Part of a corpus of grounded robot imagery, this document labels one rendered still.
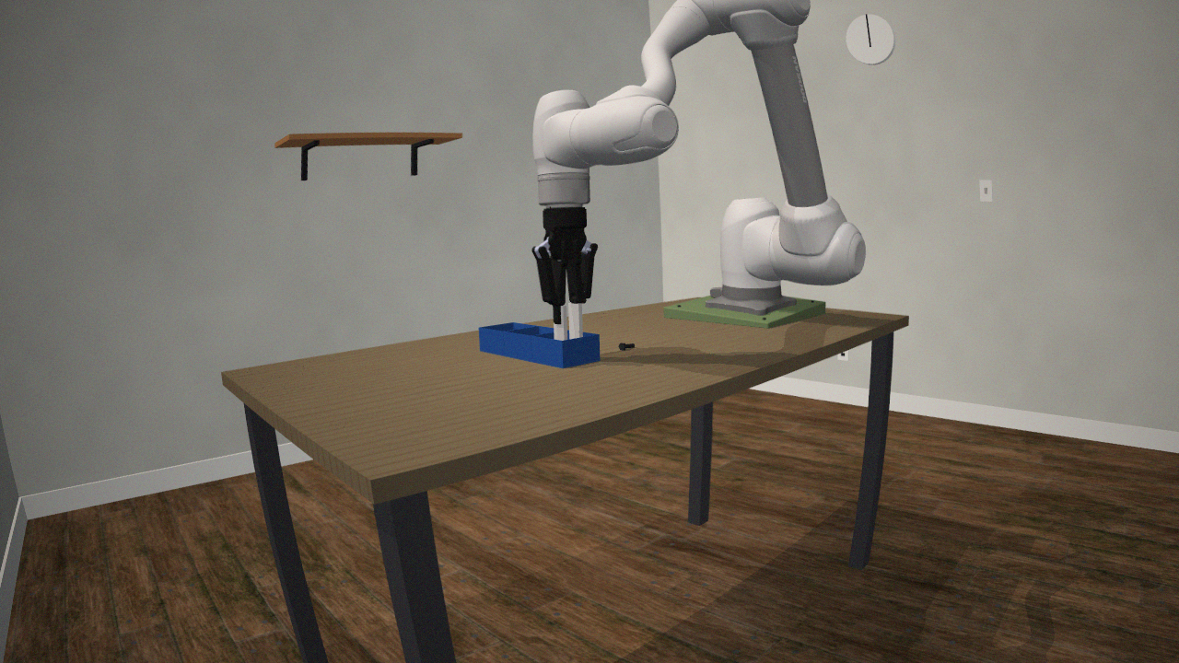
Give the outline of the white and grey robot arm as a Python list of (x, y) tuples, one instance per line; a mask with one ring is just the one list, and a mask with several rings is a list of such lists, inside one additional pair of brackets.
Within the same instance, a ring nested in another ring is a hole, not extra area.
[(753, 51), (788, 201), (780, 215), (765, 198), (726, 206), (723, 288), (711, 288), (705, 307), (766, 315), (797, 306), (782, 297), (782, 280), (839, 285), (858, 276), (867, 242), (826, 192), (793, 50), (810, 7), (810, 0), (677, 0), (645, 42), (643, 87), (618, 88), (593, 109), (575, 88), (544, 94), (533, 123), (539, 205), (590, 204), (590, 168), (646, 162), (673, 146), (672, 57), (706, 35), (736, 32)]

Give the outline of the blue three-compartment bin rack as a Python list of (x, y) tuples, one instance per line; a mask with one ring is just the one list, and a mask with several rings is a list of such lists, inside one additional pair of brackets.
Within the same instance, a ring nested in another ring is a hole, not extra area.
[[(523, 328), (523, 329), (522, 329)], [(480, 352), (519, 357), (533, 365), (578, 366), (601, 361), (601, 335), (584, 332), (584, 337), (554, 339), (554, 328), (505, 323), (479, 328)]]

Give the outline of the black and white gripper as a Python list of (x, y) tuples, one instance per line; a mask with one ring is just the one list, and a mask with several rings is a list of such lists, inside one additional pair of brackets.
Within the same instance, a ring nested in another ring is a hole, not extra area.
[(585, 206), (547, 206), (544, 209), (544, 243), (533, 247), (544, 302), (553, 306), (554, 339), (560, 341), (567, 340), (566, 275), (571, 301), (569, 340), (584, 337), (582, 306), (592, 297), (598, 248), (587, 242), (584, 227), (587, 227)]

